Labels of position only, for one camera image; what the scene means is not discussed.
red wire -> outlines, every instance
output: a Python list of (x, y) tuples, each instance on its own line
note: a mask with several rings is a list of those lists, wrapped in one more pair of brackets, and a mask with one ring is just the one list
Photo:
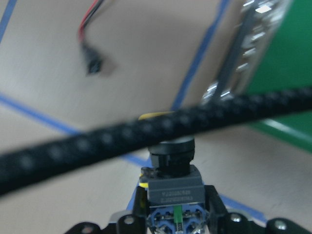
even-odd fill
[(78, 30), (78, 37), (79, 37), (79, 41), (82, 42), (84, 39), (84, 31), (83, 31), (83, 24), (85, 22), (85, 20), (88, 17), (88, 14), (90, 13), (90, 11), (93, 9), (93, 7), (95, 6), (95, 4), (98, 2), (98, 0), (94, 0), (94, 2), (92, 3), (92, 5), (90, 6), (90, 8), (88, 9), (88, 11), (86, 12), (86, 14), (84, 15), (84, 17), (82, 18), (82, 21), (79, 25), (79, 30)]

blue tape line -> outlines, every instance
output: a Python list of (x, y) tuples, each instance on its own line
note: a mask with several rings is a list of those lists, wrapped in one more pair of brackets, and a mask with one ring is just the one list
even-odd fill
[(232, 199), (230, 199), (229, 197), (225, 196), (225, 195), (220, 195), (220, 198), (222, 199), (223, 203), (226, 205), (226, 206), (230, 206), (234, 209), (238, 209), (238, 210), (243, 210), (243, 211), (246, 211), (247, 213), (249, 213), (253, 218), (256, 218), (258, 220), (260, 220), (261, 222), (264, 222), (266, 223), (267, 222), (267, 219), (265, 218), (264, 214), (249, 207), (249, 206), (246, 206), (242, 203), (239, 203), (237, 201), (234, 201)]
[(66, 133), (66, 134), (70, 134), (70, 135), (74, 135), (74, 134), (78, 134), (79, 131), (73, 127), (70, 127), (58, 120), (55, 120), (45, 114), (42, 114), (38, 111), (36, 111), (35, 109), (32, 109), (31, 107), (27, 107), (23, 104), (21, 104), (20, 102), (13, 100), (10, 97), (5, 96), (4, 94), (0, 93), (0, 102), (4, 105), (6, 105), (7, 107), (18, 111), (20, 113), (22, 113), (23, 115), (26, 115), (30, 118), (33, 118), (41, 123), (44, 123), (45, 125), (52, 127), (56, 130), (58, 130), (59, 132), (62, 133)]
[(221, 3), (219, 5), (219, 10), (217, 13), (217, 16), (214, 20), (214, 22), (212, 23), (212, 25), (207, 29), (205, 36), (196, 52), (195, 57), (193, 58), (192, 64), (188, 70), (188, 72), (186, 73), (186, 76), (184, 78), (184, 81), (179, 89), (179, 92), (171, 106), (171, 110), (175, 111), (177, 109), (180, 108), (180, 106), (182, 105), (185, 96), (187, 94), (187, 91), (190, 88), (191, 82), (196, 74), (196, 72), (198, 71), (198, 68), (200, 66), (200, 64), (202, 63), (203, 59), (204, 59), (204, 55), (207, 52), (207, 49), (212, 41), (212, 38), (215, 34), (215, 31), (219, 25), (219, 23), (221, 22), (221, 19), (225, 13), (225, 10), (228, 6), (228, 3), (230, 2), (230, 0), (221, 0)]
[(146, 164), (145, 160), (134, 155), (124, 155), (122, 158), (140, 167), (143, 167)]
[(0, 21), (0, 43), (2, 41), (6, 27), (8, 26), (8, 23), (10, 21), (10, 18), (11, 18), (11, 15), (13, 13), (16, 2), (17, 2), (17, 0), (9, 0), (8, 4), (6, 5), (5, 11), (2, 15), (2, 18)]

red and black wire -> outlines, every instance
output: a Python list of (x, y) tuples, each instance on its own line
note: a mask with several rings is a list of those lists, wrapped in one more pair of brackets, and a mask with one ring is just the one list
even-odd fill
[(102, 58), (99, 52), (88, 45), (85, 39), (85, 28), (90, 22), (92, 16), (102, 5), (104, 0), (94, 0), (86, 14), (84, 15), (79, 29), (78, 29), (78, 39), (82, 47), (82, 51), (85, 57), (85, 61), (87, 63), (88, 73), (97, 73), (101, 69)]

screw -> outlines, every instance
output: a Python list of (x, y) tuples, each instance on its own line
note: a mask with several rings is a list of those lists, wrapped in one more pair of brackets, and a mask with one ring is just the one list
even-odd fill
[(231, 214), (231, 220), (233, 222), (240, 222), (240, 221), (242, 221), (242, 218), (240, 217), (239, 214), (233, 213), (233, 214)]
[(279, 230), (286, 230), (287, 229), (287, 225), (284, 221), (282, 220), (277, 220), (275, 221), (275, 227)]
[(131, 215), (128, 215), (124, 220), (125, 224), (133, 224), (134, 221), (135, 219)]
[(251, 48), (243, 53), (244, 58), (249, 58), (257, 52), (256, 48)]
[(81, 230), (81, 234), (91, 234), (93, 232), (93, 227), (92, 226), (85, 226), (82, 230)]
[(236, 71), (237, 71), (237, 72), (244, 72), (244, 71), (246, 71), (248, 68), (249, 68), (249, 64), (246, 62), (246, 63), (243, 63), (243, 64), (239, 65), (239, 66), (236, 68)]

green component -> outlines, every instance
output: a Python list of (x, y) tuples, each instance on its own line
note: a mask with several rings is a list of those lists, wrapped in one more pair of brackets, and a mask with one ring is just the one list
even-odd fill
[[(294, 0), (248, 93), (312, 86), (312, 1)], [(312, 112), (258, 122), (256, 129), (312, 152)]]
[(182, 206), (174, 206), (174, 222), (175, 223), (183, 222)]

